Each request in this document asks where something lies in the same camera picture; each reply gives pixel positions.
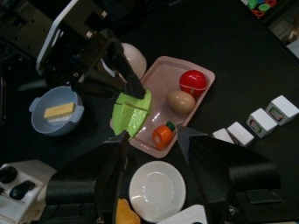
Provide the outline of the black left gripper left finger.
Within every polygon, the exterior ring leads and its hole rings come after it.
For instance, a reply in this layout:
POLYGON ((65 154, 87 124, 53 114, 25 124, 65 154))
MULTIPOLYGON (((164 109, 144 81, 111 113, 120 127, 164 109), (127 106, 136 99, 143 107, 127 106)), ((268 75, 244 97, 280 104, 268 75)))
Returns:
POLYGON ((47 186, 45 224, 116 224, 128 150, 123 131, 57 170, 47 186))

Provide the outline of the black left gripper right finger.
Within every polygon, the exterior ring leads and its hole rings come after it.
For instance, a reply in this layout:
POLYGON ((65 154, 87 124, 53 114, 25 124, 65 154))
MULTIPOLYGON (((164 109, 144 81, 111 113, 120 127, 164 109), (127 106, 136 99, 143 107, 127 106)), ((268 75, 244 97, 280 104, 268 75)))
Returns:
POLYGON ((268 206, 279 204, 275 163, 252 150, 183 125, 177 144, 200 188, 211 224, 257 224, 268 206))

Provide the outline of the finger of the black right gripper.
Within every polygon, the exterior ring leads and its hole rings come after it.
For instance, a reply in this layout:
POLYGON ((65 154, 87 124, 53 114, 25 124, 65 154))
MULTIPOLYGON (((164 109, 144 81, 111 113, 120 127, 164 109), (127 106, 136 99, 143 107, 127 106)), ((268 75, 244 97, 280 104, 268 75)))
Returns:
POLYGON ((79 94, 111 98, 116 93, 127 91, 127 84, 107 72, 91 69, 79 73, 79 79, 71 84, 71 88, 79 94))
POLYGON ((117 39, 111 39, 107 59, 125 79, 124 93, 137 99, 143 99, 145 97, 145 89, 140 78, 145 74, 147 61, 139 49, 128 43, 121 43, 117 39))

